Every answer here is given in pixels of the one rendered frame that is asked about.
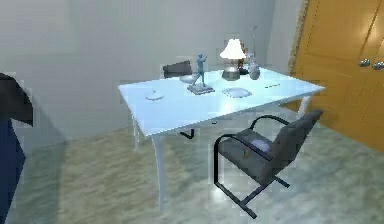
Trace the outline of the white lidded dish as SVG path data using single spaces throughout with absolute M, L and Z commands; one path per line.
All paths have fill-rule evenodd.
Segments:
M 147 100 L 151 100 L 151 101 L 156 101 L 156 100 L 160 100 L 164 97 L 164 95 L 159 92 L 159 91 L 156 91 L 156 90 L 153 90 L 151 93 L 148 93 L 145 98 Z

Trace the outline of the white table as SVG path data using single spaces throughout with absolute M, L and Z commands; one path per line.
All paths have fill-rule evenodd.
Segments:
M 236 81 L 227 81 L 222 78 L 220 70 L 207 72 L 205 80 L 214 91 L 203 95 L 191 93 L 187 85 L 177 77 L 122 84 L 118 87 L 133 118 L 134 136 L 149 137 L 152 140 L 157 165 L 159 207 L 162 207 L 164 202 L 162 140 L 166 134 L 177 130 L 196 129 L 208 121 L 297 99 L 301 101 L 297 116 L 302 117 L 311 97 L 324 89 L 320 85 L 265 68 L 260 70 L 257 80 L 242 76 Z M 275 84 L 280 86 L 264 88 Z M 232 98 L 222 92 L 223 89 L 233 87 L 244 88 L 252 95 Z M 164 97 L 156 101 L 147 100 L 145 96 L 153 90 L 161 92 Z

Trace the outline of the white bowl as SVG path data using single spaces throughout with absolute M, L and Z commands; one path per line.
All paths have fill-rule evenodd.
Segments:
M 190 74 L 190 75 L 180 76 L 179 80 L 187 84 L 194 84 L 198 78 L 199 78 L 198 74 Z

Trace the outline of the blue figure statue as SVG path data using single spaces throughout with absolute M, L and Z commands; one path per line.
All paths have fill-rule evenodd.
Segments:
M 214 91 L 214 89 L 211 86 L 205 83 L 204 62 L 206 61 L 206 59 L 207 57 L 203 56 L 202 53 L 198 54 L 196 59 L 197 74 L 198 74 L 198 77 L 201 79 L 201 82 L 200 83 L 194 82 L 193 84 L 187 87 L 187 89 L 190 90 L 195 95 L 202 95 L 202 94 L 206 94 Z

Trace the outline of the white plate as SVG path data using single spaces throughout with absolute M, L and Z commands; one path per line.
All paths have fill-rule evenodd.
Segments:
M 222 92 L 232 98 L 244 98 L 252 95 L 250 91 L 238 87 L 226 88 L 223 89 Z

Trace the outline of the white shade table lamp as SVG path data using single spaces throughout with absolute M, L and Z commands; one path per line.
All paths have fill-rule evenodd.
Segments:
M 227 46 L 220 53 L 220 57 L 228 60 L 228 64 L 223 70 L 222 78 L 227 81 L 238 80 L 240 78 L 238 60 L 246 58 L 246 55 L 242 50 L 240 40 L 229 39 Z

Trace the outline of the grey vase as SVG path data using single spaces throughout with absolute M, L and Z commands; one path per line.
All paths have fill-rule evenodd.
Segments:
M 249 55 L 248 72 L 249 72 L 249 76 L 252 80 L 257 80 L 260 76 L 260 66 L 256 63 L 254 53 L 251 53 Z

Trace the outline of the orange wooden cupboard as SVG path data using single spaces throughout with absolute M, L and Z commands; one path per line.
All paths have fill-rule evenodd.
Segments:
M 370 66 L 359 62 L 370 59 Z M 384 0 L 303 0 L 289 73 L 325 89 L 321 123 L 384 152 Z

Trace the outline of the dark blue furniture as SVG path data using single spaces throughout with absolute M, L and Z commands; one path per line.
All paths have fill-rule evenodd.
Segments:
M 0 224 L 5 224 L 26 156 L 12 120 L 33 125 L 33 106 L 18 82 L 0 73 Z

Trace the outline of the grey chair with black frame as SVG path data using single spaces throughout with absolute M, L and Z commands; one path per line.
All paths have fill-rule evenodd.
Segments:
M 180 77 L 192 74 L 190 61 L 182 61 L 175 64 L 165 65 L 163 75 L 165 78 Z
M 288 188 L 289 184 L 278 177 L 278 174 L 290 165 L 297 157 L 308 134 L 320 119 L 323 111 L 312 110 L 294 122 L 288 122 L 274 115 L 263 115 L 256 118 L 249 128 L 235 134 L 224 134 L 214 143 L 213 183 L 223 193 L 242 208 L 250 217 L 257 215 L 247 204 L 274 181 Z M 271 119 L 283 124 L 278 135 L 270 141 L 254 130 L 261 119 Z M 219 182 L 219 162 L 221 155 L 259 184 L 259 187 L 244 199 L 239 199 Z

